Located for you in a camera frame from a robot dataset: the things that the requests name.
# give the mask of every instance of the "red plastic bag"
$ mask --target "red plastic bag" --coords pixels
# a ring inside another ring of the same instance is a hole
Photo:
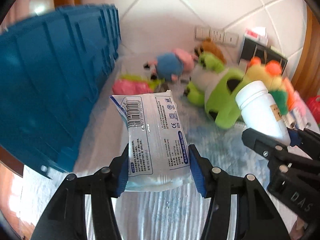
[[[320,96],[309,98],[307,101],[307,106],[309,107],[313,117],[316,122],[320,123]]]

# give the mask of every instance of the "light switch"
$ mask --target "light switch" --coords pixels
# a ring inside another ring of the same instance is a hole
[[[237,45],[239,35],[237,33],[227,33],[224,35],[223,45],[233,46]]]
[[[215,43],[223,44],[224,41],[224,30],[212,30],[211,29],[211,40]]]
[[[210,37],[210,27],[196,26],[195,27],[195,39],[203,41]]]

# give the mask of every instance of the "yellow plush toy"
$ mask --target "yellow plush toy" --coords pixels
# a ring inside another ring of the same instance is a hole
[[[262,65],[261,60],[254,57],[247,65],[245,76],[251,81],[262,81],[273,96],[280,113],[285,115],[288,113],[288,93],[281,72],[281,66],[277,61],[271,60],[266,65]]]

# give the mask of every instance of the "screw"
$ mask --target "screw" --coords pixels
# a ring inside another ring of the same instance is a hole
[[[276,150],[282,151],[282,149],[283,149],[283,148],[282,148],[280,145],[277,145],[277,146],[276,146]]]
[[[279,166],[279,170],[280,170],[282,173],[287,173],[288,170],[289,170],[289,168],[288,168],[286,165],[282,164],[282,165]]]
[[[111,170],[110,170],[110,168],[109,167],[103,167],[102,169],[101,169],[101,172],[102,173],[109,173]]]
[[[215,173],[215,174],[218,174],[221,172],[221,169],[219,167],[213,167],[212,168],[212,172]]]
[[[69,174],[68,176],[66,176],[66,179],[67,179],[67,180],[74,180],[75,178],[76,178],[76,175],[73,174],[73,173],[71,173],[71,174]]]
[[[247,179],[250,181],[254,181],[256,179],[256,177],[253,174],[248,174]]]

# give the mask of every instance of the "plush toy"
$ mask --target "plush toy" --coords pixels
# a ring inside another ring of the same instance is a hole
[[[227,61],[225,60],[222,51],[214,42],[211,41],[211,38],[206,38],[199,46],[195,47],[195,54],[197,57],[199,57],[199,55],[204,51],[211,52],[220,59],[223,64],[226,64]]]
[[[281,66],[277,61],[271,60],[262,65],[261,60],[254,57],[247,65],[245,76],[251,81],[262,81],[273,96],[280,113],[282,115],[288,113],[288,93],[281,77]]]
[[[154,65],[151,79],[164,79],[168,81],[177,81],[178,77],[183,72],[190,72],[193,70],[196,57],[189,54],[183,49],[174,49],[172,52],[167,52],[156,57],[155,60],[148,61],[143,67],[150,68]]]
[[[215,55],[203,52],[184,95],[194,105],[204,107],[219,127],[228,129],[241,114],[235,97],[249,83],[241,70],[226,68]]]
[[[140,95],[166,92],[168,85],[164,80],[148,80],[136,75],[124,74],[112,86],[114,95]]]
[[[288,93],[288,100],[287,100],[287,106],[289,111],[293,110],[294,108],[298,108],[300,111],[301,116],[306,115],[306,105],[304,104],[303,100],[301,99],[299,93],[294,90],[289,78],[284,78],[282,80],[287,93]]]

